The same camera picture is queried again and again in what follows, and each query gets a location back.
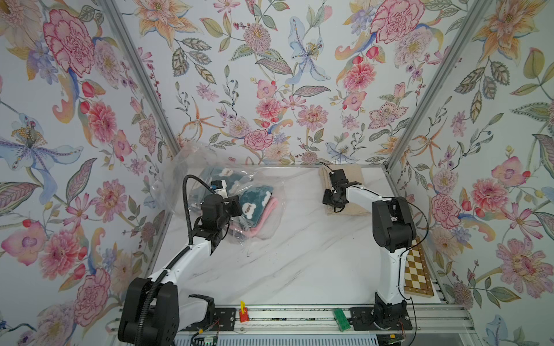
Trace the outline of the beige knitted blanket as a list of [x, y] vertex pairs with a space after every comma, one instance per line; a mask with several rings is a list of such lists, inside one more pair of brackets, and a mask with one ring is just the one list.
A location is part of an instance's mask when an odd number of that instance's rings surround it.
[[[372, 203], [378, 199], [378, 195], [366, 189], [364, 186], [364, 178], [362, 175], [362, 169], [356, 164], [347, 165], [328, 165], [320, 169], [320, 179], [323, 185], [323, 195], [325, 189], [331, 188], [329, 173], [332, 170], [343, 169], [346, 173], [347, 179], [352, 181], [358, 181], [361, 185], [348, 187], [346, 190], [346, 197], [348, 204], [341, 213], [337, 213], [344, 216], [369, 216], [372, 211]], [[325, 206], [328, 213], [334, 213], [333, 208]]]

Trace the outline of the clear plastic vacuum bag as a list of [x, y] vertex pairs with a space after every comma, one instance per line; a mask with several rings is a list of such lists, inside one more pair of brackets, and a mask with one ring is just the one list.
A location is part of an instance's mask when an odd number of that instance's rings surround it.
[[201, 202], [212, 192], [238, 197], [240, 215], [224, 230], [237, 242], [270, 239], [280, 226], [286, 196], [285, 181], [262, 170], [224, 159], [204, 144], [182, 148], [150, 184], [151, 195], [179, 219], [194, 223]]

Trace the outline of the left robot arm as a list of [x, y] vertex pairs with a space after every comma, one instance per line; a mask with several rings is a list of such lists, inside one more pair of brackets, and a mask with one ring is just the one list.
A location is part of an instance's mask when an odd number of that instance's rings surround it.
[[128, 287], [118, 327], [118, 340], [132, 345], [173, 345], [177, 333], [216, 324], [213, 298], [187, 294], [184, 285], [193, 269], [213, 255], [231, 219], [242, 215], [239, 197], [210, 194], [201, 204], [199, 222], [185, 246], [167, 265]]

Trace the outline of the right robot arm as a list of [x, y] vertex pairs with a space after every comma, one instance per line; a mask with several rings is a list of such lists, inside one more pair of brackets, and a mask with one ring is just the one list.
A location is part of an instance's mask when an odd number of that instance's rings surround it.
[[405, 265], [416, 239], [416, 227], [405, 198], [383, 196], [361, 183], [349, 181], [343, 170], [330, 169], [330, 188], [325, 190], [323, 204], [342, 212], [354, 203], [372, 215], [372, 234], [380, 247], [380, 279], [372, 310], [373, 323], [386, 330], [408, 318], [405, 298]]

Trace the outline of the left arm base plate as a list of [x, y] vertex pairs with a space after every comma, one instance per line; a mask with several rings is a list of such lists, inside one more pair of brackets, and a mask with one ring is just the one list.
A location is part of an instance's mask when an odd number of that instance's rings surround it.
[[214, 312], [209, 312], [208, 317], [200, 322], [193, 323], [185, 328], [180, 329], [180, 332], [197, 332], [206, 330], [214, 325], [215, 330], [220, 332], [233, 332], [235, 323], [237, 322], [236, 308], [215, 308]]

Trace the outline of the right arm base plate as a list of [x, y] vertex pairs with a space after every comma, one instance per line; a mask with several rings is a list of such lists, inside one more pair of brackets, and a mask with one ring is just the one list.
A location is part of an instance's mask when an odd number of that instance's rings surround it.
[[350, 320], [357, 332], [362, 331], [412, 331], [413, 324], [405, 309], [374, 312], [372, 306], [349, 309]]

